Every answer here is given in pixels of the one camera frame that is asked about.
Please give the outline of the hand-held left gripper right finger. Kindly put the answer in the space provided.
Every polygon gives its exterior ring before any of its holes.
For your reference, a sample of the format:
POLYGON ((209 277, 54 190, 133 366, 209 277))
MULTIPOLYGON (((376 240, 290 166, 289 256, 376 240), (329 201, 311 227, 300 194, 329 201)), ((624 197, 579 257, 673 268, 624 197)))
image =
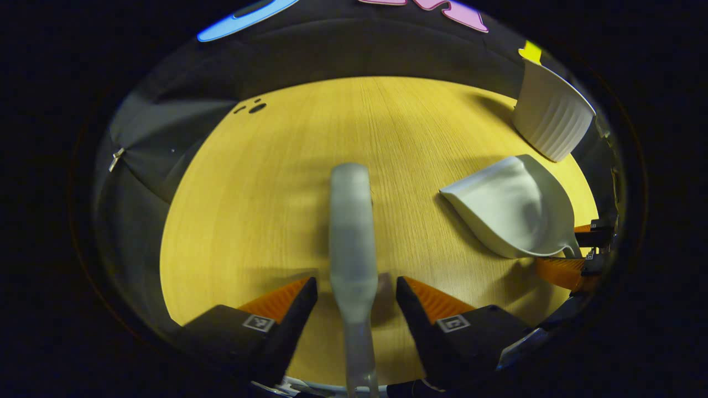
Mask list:
POLYGON ((503 350, 532 330, 501 307, 473 307, 412 277, 397 277, 396 300, 433 387, 492 375, 503 350))

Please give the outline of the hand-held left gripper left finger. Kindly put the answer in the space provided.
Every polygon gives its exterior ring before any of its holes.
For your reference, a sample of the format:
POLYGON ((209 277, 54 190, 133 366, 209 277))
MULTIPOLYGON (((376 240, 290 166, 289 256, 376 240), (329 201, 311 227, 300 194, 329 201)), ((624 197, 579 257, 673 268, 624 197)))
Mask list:
POLYGON ((316 305, 315 277, 301 278, 238 308, 216 305, 180 328, 190 353, 245 383, 280 384, 316 305))

